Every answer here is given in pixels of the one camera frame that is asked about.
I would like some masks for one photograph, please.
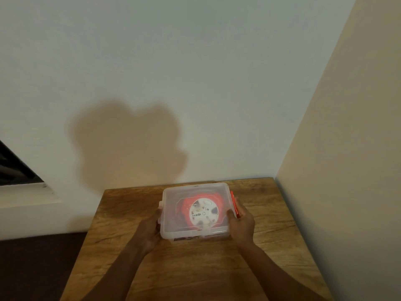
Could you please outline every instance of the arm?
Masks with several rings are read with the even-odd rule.
[[[124,301],[135,273],[143,258],[150,253],[160,240],[160,225],[157,219],[161,209],[142,220],[131,240],[95,287],[82,299],[83,301],[117,300]]]
[[[253,243],[255,221],[251,213],[237,201],[240,218],[227,211],[230,234],[253,274],[270,301],[308,300],[322,301],[320,295],[299,283],[282,270],[271,258]]]

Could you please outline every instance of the wooden table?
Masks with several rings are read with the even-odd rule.
[[[255,243],[298,281],[330,298],[273,178],[225,182],[255,217]],[[140,220],[158,207],[166,187],[104,192],[62,301],[80,300],[90,291],[131,238]],[[162,240],[143,260],[127,296],[127,300],[155,299],[267,300],[231,239],[176,244]]]

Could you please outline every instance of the wall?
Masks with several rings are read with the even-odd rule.
[[[357,0],[277,175],[337,300],[399,300],[401,0]]]
[[[275,176],[354,0],[2,0],[0,138],[85,230],[105,188]]]

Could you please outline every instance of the plastic container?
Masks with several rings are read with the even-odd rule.
[[[166,188],[160,205],[160,234],[171,241],[229,235],[226,211],[236,210],[224,182]]]

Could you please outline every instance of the floor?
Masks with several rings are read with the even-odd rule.
[[[0,241],[0,300],[58,301],[86,232]]]

